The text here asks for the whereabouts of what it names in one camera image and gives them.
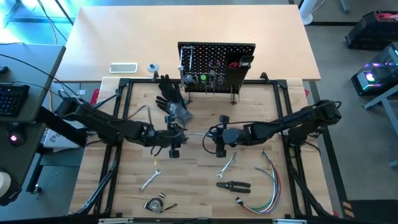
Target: pegboard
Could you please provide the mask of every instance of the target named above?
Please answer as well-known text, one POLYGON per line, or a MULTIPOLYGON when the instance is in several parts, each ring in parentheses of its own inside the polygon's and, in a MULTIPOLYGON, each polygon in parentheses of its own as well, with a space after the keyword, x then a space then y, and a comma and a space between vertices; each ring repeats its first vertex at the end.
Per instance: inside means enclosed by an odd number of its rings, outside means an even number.
POLYGON ((228 58, 239 54, 253 55, 255 44, 229 44, 229 43, 201 43, 201 42, 179 42, 178 54, 180 65, 183 66, 183 75, 192 75, 194 82, 185 84, 185 92, 202 93, 234 93, 239 94, 240 85, 227 85, 228 58), (215 81, 210 82, 209 73, 215 71, 215 81), (200 79, 206 75, 206 82, 200 79))

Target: colored wires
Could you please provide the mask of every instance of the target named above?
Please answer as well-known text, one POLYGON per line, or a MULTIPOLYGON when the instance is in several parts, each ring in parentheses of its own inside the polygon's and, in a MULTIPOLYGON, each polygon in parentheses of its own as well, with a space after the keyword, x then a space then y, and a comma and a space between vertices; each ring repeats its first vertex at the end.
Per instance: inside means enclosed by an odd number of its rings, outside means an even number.
POLYGON ((279 178, 279 174, 276 171, 276 168, 274 166, 274 164, 272 163, 272 161, 269 159, 269 156, 267 154, 266 150, 263 150, 262 155, 266 158, 268 164, 269 164, 269 172, 267 170, 255 167, 256 170, 259 170, 263 173, 265 173, 274 183, 274 189, 272 191, 272 197, 270 198, 270 200, 263 206, 260 207, 250 207, 247 206, 243 203, 243 201, 237 197, 236 198, 236 202, 238 204, 240 204, 240 206, 244 207, 245 209, 254 212, 256 214, 270 214, 272 211, 274 211, 279 204, 279 200, 280 200, 280 193, 282 191, 282 185, 280 183, 280 178, 279 178))

